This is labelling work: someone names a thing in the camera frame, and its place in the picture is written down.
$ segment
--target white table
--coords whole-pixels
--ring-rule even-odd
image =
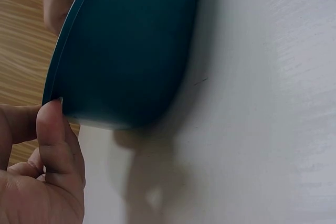
[[[85,224],[335,224],[336,0],[199,11],[156,129],[81,128]]]

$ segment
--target teal bowl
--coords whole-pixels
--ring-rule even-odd
[[[50,63],[43,104],[75,122],[130,129],[158,119],[183,78],[197,0],[75,0]]]

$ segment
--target wooden surface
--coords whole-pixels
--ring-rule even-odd
[[[56,39],[43,23],[42,0],[0,0],[0,103],[40,104]],[[36,141],[14,146],[10,164],[36,147]]]

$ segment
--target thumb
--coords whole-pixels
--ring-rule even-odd
[[[51,101],[39,110],[36,134],[41,160],[47,168],[46,183],[65,190],[82,202],[83,183],[66,141],[62,105],[59,101]]]

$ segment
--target bowl rim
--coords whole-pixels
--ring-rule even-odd
[[[72,25],[74,24],[77,14],[80,11],[84,1],[85,0],[74,0],[70,8],[70,11],[64,21],[61,32],[56,42],[54,52],[52,53],[52,58],[51,58],[51,62],[49,65],[49,69],[48,69],[48,73],[47,73],[47,77],[45,81],[45,86],[44,86],[42,105],[46,104],[52,99],[58,98],[58,97],[53,97],[52,95],[58,66],[59,66],[59,63],[62,57],[64,46],[68,40],[70,31],[72,29]]]

